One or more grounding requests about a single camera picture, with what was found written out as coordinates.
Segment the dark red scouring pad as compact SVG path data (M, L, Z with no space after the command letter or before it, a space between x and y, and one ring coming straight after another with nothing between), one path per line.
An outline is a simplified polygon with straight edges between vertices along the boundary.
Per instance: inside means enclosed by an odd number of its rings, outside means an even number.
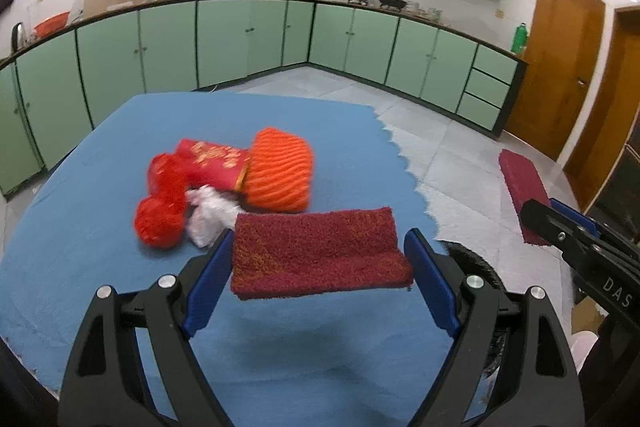
M388 207L243 213L236 220L231 290L242 300L403 288L412 281Z
M544 184L542 183L538 171L533 161L512 150L502 150L498 156L498 163L503 174L506 188L509 191L518 224L524 242L529 245L549 246L549 243L542 237L530 231L521 219L521 211L529 199L535 199L541 204L550 205L550 200Z

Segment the small white tissue ball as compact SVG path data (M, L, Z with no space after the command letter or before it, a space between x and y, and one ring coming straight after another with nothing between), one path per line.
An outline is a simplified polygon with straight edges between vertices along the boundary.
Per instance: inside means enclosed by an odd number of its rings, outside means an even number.
M212 246L224 230L234 230L236 219L243 212L236 199L209 185L187 191L186 199L192 207L186 233L201 249Z

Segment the red paper cup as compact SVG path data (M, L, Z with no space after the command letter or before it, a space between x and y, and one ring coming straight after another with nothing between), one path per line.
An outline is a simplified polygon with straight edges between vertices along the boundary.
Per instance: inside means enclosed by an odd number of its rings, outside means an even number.
M175 155L190 187L208 185L223 192L241 191L250 161L250 152L244 148L191 139L182 139Z

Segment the brown wooden door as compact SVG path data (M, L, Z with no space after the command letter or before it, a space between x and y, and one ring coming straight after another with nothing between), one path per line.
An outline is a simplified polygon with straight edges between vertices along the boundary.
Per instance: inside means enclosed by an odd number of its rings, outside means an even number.
M526 73L506 131L553 160L584 105L604 19L602 0L536 0Z
M617 9L596 101L564 173L587 211L617 166L639 112L639 8Z

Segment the orange plastic basin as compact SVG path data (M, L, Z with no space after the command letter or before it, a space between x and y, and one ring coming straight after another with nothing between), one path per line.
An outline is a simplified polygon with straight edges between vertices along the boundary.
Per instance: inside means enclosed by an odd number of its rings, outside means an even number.
M66 27L69 16L70 11L65 11L46 18L35 26L34 34L38 39L43 39L54 34Z

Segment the black glass cabinet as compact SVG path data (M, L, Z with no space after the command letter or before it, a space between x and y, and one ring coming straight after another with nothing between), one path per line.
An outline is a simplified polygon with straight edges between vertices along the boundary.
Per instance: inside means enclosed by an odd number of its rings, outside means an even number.
M639 236L640 168L639 156L625 148L608 182L588 211L588 216L623 234Z

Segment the green lower kitchen cabinets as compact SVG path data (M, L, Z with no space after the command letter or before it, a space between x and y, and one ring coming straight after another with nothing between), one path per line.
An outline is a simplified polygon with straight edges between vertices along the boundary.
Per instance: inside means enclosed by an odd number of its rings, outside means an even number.
M527 65L461 31L317 0L166 0L68 25L1 62L1 192L58 165L130 98L314 66L495 138Z

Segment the steel electric kettle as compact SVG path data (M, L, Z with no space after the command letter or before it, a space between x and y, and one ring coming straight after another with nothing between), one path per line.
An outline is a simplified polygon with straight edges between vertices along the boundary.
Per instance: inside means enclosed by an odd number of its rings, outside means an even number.
M11 53L20 52L26 46L27 35L23 23L16 23L11 30Z

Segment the green bottle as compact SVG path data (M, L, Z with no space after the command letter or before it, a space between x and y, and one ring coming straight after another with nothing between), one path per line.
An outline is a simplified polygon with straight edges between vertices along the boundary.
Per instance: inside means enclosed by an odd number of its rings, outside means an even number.
M528 28L526 23L520 23L514 31L511 44L511 52L515 55L522 55L527 46Z

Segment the short orange foam net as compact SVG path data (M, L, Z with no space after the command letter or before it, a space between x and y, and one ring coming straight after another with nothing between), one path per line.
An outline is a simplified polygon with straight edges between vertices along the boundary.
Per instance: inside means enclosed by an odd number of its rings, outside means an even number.
M250 147L243 181L247 205L275 212L303 212L310 204L314 153L300 136L269 127Z

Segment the black wok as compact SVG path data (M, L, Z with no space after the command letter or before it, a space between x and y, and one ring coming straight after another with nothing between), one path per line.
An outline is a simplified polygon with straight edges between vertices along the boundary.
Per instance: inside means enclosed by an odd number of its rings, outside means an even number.
M405 0L378 0L382 10L401 12L407 6Z

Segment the red plastic bag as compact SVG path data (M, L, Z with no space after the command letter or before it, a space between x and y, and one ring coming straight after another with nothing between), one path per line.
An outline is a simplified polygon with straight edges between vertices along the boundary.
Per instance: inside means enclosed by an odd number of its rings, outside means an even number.
M146 173L148 196L139 202L134 231L146 245L170 249L178 245L186 229L190 184L183 165L174 154L156 155Z

